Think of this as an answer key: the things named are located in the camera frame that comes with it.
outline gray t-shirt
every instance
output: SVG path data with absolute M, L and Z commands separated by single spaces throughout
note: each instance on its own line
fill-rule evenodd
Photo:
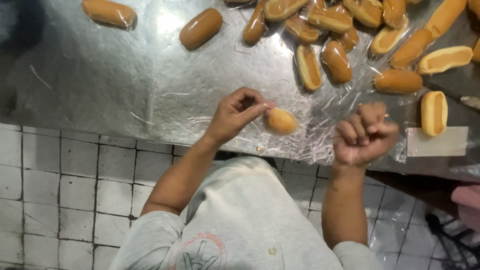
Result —
M 333 251 L 262 159 L 243 157 L 214 168 L 188 204 L 187 222 L 150 212 L 137 219 L 111 270 L 376 270 L 368 247 Z

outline white tile floor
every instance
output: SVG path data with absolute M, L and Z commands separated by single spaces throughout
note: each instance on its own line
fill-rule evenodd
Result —
M 107 269 L 158 177 L 187 149 L 0 124 L 0 270 Z M 276 162 L 321 234 L 329 169 Z M 445 253 L 423 219 L 425 204 L 373 179 L 363 203 L 370 248 L 386 270 L 441 269 Z

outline metal table surface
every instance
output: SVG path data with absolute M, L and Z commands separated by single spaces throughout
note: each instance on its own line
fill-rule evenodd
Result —
M 248 86 L 293 112 L 302 130 L 278 137 L 265 132 L 258 119 L 223 149 L 320 164 L 332 159 L 332 127 L 360 102 L 384 101 L 391 119 L 403 129 L 419 123 L 416 99 L 372 92 L 375 72 L 368 67 L 384 69 L 391 54 L 368 60 L 374 32 L 361 25 L 360 43 L 348 54 L 352 81 L 333 86 L 322 71 L 322 87 L 308 95 L 297 75 L 296 45 L 283 33 L 281 24 L 270 25 L 255 47 L 241 44 L 252 8 L 232 9 L 221 0 L 119 2 L 132 6 L 138 14 L 133 31 L 96 25 L 82 12 L 79 0 L 0 3 L 0 12 L 6 15 L 0 18 L 0 122 L 191 145 L 208 126 L 220 99 Z M 425 0 L 410 8 L 412 27 L 403 39 L 422 26 L 439 3 Z M 186 51 L 178 41 L 179 31 L 208 7 L 220 11 L 224 24 L 199 49 Z M 473 46 L 476 35 L 465 23 L 463 14 L 431 49 L 453 43 Z M 326 40 L 326 35 L 321 36 L 315 45 L 317 52 Z M 443 84 L 455 88 L 456 78 L 464 75 L 462 87 L 473 88 L 468 81 L 476 70 L 470 64 L 431 81 L 446 78 Z M 407 104 L 400 106 L 400 101 Z M 478 113 L 451 99 L 448 104 L 448 125 L 470 127 L 467 156 L 408 158 L 402 164 L 392 158 L 405 154 L 405 139 L 400 139 L 392 151 L 397 150 L 397 155 L 386 156 L 371 168 L 480 179 Z

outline person's left hand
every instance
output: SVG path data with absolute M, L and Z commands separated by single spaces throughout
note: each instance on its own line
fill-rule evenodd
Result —
M 239 88 L 222 98 L 204 137 L 220 147 L 237 136 L 248 123 L 274 107 L 275 103 L 266 102 L 257 90 Z

